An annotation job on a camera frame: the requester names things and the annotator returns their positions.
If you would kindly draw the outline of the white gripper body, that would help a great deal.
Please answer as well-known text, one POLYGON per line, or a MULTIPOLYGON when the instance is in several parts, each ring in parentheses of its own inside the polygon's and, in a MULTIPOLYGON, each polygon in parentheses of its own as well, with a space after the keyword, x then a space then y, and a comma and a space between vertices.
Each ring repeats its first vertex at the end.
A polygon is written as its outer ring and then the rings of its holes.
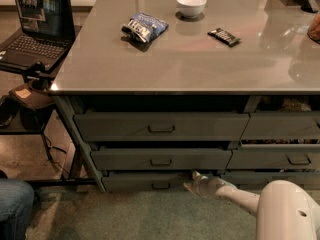
POLYGON ((236 186, 221 178, 201 179, 197 194, 205 198, 227 199, 236 189, 236 186))

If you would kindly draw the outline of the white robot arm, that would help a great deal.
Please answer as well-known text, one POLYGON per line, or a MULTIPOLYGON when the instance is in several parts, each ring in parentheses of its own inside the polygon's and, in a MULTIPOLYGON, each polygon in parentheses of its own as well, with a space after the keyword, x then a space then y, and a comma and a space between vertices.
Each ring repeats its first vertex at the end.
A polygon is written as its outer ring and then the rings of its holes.
POLYGON ((275 180, 256 194, 193 171, 184 187, 200 197, 228 200, 254 216, 256 240, 320 239, 320 205, 295 183, 275 180))

